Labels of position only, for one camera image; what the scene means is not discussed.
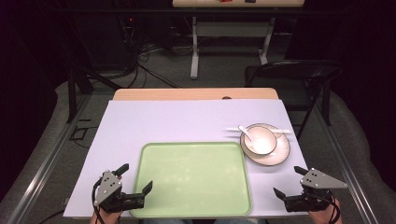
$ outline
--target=dark background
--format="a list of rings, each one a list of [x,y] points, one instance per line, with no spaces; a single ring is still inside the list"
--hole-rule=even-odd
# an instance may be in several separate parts
[[[81,7],[77,6],[78,1],[68,3],[67,7]],[[76,30],[70,29],[70,23],[56,23],[57,31],[62,32],[71,47],[68,49],[71,52],[66,54],[54,32],[54,21],[49,20],[33,1],[2,1],[0,4],[0,87],[3,93],[0,168],[6,180],[0,188],[1,200],[50,120],[57,100],[54,90],[67,80],[72,68],[68,55],[72,53],[75,60],[99,70],[122,71],[132,62],[131,50],[122,43],[124,36],[119,32],[117,20],[77,18],[73,25],[85,40],[76,38]],[[158,4],[169,7],[169,1],[158,0],[144,1],[140,6]],[[286,57],[335,59],[342,63],[345,73],[332,83],[332,90],[344,99],[361,124],[370,144],[373,164],[383,180],[396,190],[396,177],[392,173],[396,159],[396,111],[392,90],[396,84],[396,19],[393,16],[396,8],[390,0],[306,0],[304,8],[348,8],[347,18],[297,20]],[[102,20],[103,25],[94,27],[90,20]],[[142,27],[153,41],[169,47],[168,25],[175,20],[162,17],[156,21],[146,21]]]

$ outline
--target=table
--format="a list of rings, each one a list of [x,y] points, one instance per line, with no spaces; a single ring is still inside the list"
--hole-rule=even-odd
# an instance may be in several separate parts
[[[244,0],[221,2],[220,0],[174,0],[173,7],[302,7],[304,0],[256,0],[256,3],[246,3]],[[262,64],[268,63],[266,58],[271,36],[274,30],[275,18],[268,21],[198,21],[192,17],[192,62],[191,78],[198,78],[198,36],[249,36],[264,37],[259,57]]]
[[[240,133],[225,134],[225,128],[256,122],[292,130],[286,109],[277,99],[275,90],[118,90],[108,104],[64,216],[90,217],[93,210],[90,195],[97,176],[124,163],[129,163],[130,169],[123,175],[122,191],[132,193],[140,149],[146,143],[239,142]],[[293,166],[306,169],[306,164],[295,134],[288,135],[288,138],[290,155],[279,165],[261,166],[245,158],[252,199],[252,210],[247,217],[306,215],[286,212],[283,202],[273,192],[273,188],[277,188],[287,195],[296,195],[302,190],[301,176],[294,173]],[[131,217],[131,214],[124,212],[122,216]]]

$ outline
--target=light green tray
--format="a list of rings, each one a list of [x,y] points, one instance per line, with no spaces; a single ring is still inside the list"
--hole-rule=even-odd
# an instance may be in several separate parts
[[[234,217],[251,209],[244,153],[234,142],[147,144],[134,193],[151,180],[134,217]]]

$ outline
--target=white plate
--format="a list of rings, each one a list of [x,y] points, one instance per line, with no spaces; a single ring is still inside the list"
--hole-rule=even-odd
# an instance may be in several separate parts
[[[247,129],[252,127],[264,127],[267,129],[277,129],[277,127],[265,124],[265,123],[257,123],[252,124],[247,127]],[[290,143],[289,139],[283,133],[274,133],[276,136],[276,148],[270,154],[267,155],[258,155],[250,151],[245,145],[245,135],[242,133],[240,137],[241,147],[244,150],[245,154],[253,161],[257,162],[261,165],[278,165],[282,161],[285,161],[290,154]]]

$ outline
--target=white paper sheet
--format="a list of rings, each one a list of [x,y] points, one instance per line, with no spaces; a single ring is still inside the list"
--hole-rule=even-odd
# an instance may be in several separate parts
[[[64,216],[91,217],[93,184],[103,171],[114,171],[124,163],[129,163],[130,169],[122,176],[122,192],[132,193],[140,149],[147,143],[239,143],[241,133],[226,128],[253,123],[292,130],[280,100],[110,101]],[[250,217],[297,215],[286,211],[273,190],[277,188],[288,196],[301,194],[301,176],[293,166],[306,168],[306,164],[295,134],[288,133],[287,137],[290,155],[279,165],[261,166],[246,157],[252,197]],[[129,212],[122,215],[131,216]]]

